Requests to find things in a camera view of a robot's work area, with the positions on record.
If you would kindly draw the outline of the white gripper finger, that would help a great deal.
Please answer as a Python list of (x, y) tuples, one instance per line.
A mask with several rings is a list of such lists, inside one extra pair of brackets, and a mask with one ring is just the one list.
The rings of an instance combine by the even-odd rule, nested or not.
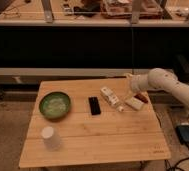
[(130, 99), (130, 98), (132, 98), (133, 96), (134, 96), (134, 93), (128, 92), (127, 95), (126, 95), (126, 97), (125, 97), (125, 100)]

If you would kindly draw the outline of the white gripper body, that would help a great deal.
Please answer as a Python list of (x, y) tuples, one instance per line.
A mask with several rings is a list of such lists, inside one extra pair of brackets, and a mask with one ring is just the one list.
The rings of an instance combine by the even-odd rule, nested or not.
[(132, 75), (128, 74), (129, 87), (133, 93), (144, 92), (149, 88), (148, 75)]

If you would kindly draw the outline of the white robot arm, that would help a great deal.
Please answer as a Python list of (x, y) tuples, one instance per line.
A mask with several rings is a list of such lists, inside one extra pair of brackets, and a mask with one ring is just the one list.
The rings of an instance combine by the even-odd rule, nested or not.
[(154, 68), (147, 74), (126, 73), (125, 76), (132, 93), (163, 90), (189, 108), (189, 85), (180, 82), (175, 74), (162, 68)]

